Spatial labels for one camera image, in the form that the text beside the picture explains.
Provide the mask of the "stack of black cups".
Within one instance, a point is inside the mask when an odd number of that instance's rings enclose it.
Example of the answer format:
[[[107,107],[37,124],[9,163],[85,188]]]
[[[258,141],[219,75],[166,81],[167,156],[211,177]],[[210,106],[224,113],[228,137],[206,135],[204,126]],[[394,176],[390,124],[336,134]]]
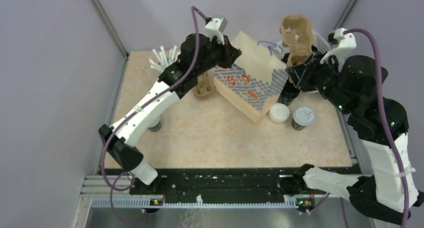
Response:
[[[289,106],[295,98],[300,94],[300,90],[293,83],[287,81],[281,91],[277,102]]]

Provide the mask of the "checkered paper takeout bag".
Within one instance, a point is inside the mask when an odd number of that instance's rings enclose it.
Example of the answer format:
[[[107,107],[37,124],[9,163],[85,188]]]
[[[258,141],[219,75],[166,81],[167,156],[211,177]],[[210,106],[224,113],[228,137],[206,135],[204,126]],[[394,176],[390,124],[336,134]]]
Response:
[[[231,68],[213,69],[216,90],[252,122],[258,122],[271,108],[287,80],[286,64],[245,32],[231,44],[241,56]]]

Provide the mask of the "black coffee cup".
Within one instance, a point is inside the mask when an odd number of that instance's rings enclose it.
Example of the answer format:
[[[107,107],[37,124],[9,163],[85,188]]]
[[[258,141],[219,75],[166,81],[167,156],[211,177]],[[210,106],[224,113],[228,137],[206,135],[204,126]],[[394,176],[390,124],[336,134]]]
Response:
[[[154,123],[152,123],[147,129],[151,132],[157,132],[162,128],[161,119],[157,119]]]
[[[291,126],[298,131],[301,131],[303,129],[305,129],[306,127],[310,126],[311,123],[310,122],[302,122],[302,121],[298,121],[295,118],[292,118],[291,120]]]

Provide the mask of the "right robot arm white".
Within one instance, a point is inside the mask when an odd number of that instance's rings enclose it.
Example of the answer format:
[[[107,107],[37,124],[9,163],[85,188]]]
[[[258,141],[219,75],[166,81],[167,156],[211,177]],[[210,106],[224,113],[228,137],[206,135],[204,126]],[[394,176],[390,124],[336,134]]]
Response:
[[[282,180],[280,190],[288,196],[320,190],[349,201],[366,217],[403,225],[410,208],[423,204],[424,194],[411,176],[406,109],[378,92],[388,71],[365,55],[348,57],[342,67],[335,56],[323,57],[315,52],[287,72],[297,89],[314,88],[348,115],[347,124],[365,146],[373,174],[350,176],[304,164]]]

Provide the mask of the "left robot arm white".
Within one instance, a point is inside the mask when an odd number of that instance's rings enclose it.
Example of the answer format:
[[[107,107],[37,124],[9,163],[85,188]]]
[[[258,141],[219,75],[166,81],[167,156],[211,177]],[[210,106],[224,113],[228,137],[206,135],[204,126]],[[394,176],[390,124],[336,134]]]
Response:
[[[180,46],[176,60],[158,76],[148,93],[123,118],[112,125],[103,124],[98,133],[104,152],[129,175],[141,181],[141,188],[149,195],[160,190],[158,172],[136,148],[142,134],[157,124],[161,114],[181,100],[198,84],[198,78],[219,66],[232,67],[242,51],[232,46],[224,35],[209,38],[203,34],[190,34]]]

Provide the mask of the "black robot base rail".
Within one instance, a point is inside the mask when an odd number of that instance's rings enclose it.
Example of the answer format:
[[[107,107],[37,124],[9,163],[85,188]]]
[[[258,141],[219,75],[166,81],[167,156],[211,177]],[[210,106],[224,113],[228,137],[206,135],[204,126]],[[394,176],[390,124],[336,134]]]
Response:
[[[131,195],[158,195],[167,204],[283,203],[294,168],[159,168],[150,185],[136,181]]]

